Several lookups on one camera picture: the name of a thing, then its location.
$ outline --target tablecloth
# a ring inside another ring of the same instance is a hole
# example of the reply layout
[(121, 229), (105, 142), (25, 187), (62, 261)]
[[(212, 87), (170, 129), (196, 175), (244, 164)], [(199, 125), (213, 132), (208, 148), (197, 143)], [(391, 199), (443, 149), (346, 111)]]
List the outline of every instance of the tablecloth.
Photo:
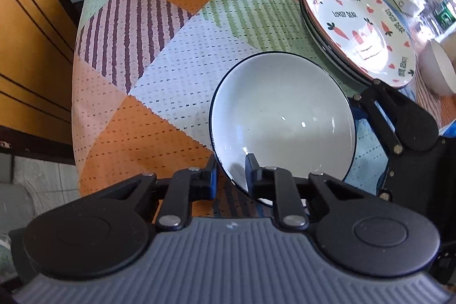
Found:
[[(424, 29), (397, 15), (419, 52)], [(218, 83), (234, 64), (267, 50), (311, 59), (348, 96), (363, 90), (313, 43), (298, 0), (85, 0), (72, 97), (81, 194), (146, 171), (170, 177), (188, 166), (203, 167), (211, 155), (208, 113)], [(401, 92), (426, 108), (439, 127), (456, 117), (455, 100), (430, 92), (419, 69)], [(346, 181), (375, 193), (386, 163), (370, 126), (358, 121)], [(193, 213), (256, 217), (270, 215), (270, 209), (222, 179), (215, 201), (194, 203)]]

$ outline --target wooden cabinet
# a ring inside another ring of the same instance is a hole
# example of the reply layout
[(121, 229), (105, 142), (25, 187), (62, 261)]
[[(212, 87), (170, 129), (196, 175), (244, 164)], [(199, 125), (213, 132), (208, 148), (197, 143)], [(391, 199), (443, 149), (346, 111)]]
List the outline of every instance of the wooden cabinet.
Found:
[(0, 0), (0, 126), (72, 143), (76, 32), (60, 0)]

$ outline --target white bowl with black rim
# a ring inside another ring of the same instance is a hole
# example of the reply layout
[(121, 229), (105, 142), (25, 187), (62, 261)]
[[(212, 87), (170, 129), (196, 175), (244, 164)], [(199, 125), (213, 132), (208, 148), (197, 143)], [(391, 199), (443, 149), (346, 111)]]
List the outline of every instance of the white bowl with black rim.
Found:
[(244, 192), (246, 154), (297, 177), (313, 172), (344, 180), (356, 148), (340, 86), (314, 62), (287, 52), (254, 54), (224, 76), (211, 102), (209, 132), (222, 170)]

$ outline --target green bottle label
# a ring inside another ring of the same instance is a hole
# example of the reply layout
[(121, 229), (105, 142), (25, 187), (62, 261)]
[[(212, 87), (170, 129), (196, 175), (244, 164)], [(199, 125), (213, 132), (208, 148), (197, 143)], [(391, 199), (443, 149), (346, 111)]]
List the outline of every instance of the green bottle label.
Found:
[(442, 4), (442, 7), (435, 11), (435, 19), (444, 30), (448, 29), (456, 22), (455, 16), (444, 3)]

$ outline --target carrot print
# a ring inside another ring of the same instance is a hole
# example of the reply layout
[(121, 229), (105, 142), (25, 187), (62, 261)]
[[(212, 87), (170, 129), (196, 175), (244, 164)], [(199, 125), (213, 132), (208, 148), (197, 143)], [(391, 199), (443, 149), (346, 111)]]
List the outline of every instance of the carrot print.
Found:
[(358, 42), (358, 44), (363, 44), (364, 43), (364, 40), (361, 38), (361, 36), (355, 30), (352, 31), (352, 34), (355, 37), (355, 39)]
[(388, 25), (387, 25), (386, 23), (384, 23), (383, 21), (382, 21), (382, 28), (383, 28), (383, 30), (384, 30), (384, 32), (385, 32), (385, 35), (387, 35), (387, 36), (389, 36), (389, 37), (390, 37), (391, 35), (393, 35), (393, 32), (392, 32), (391, 30), (389, 30)]
[(371, 32), (371, 34), (372, 34), (372, 30), (373, 30), (373, 23), (372, 23), (372, 22), (370, 22), (370, 20), (369, 20), (369, 19), (366, 19), (366, 18), (364, 18), (364, 21), (366, 21), (366, 23), (367, 23), (367, 25), (368, 25), (368, 29), (369, 29), (369, 31), (370, 31), (370, 32)]
[(333, 30), (337, 35), (340, 35), (342, 38), (345, 38), (346, 40), (350, 40), (348, 39), (348, 37), (345, 35), (345, 33), (340, 30), (339, 28), (336, 28), (336, 25), (334, 25), (334, 23), (327, 23), (328, 25), (328, 30)]

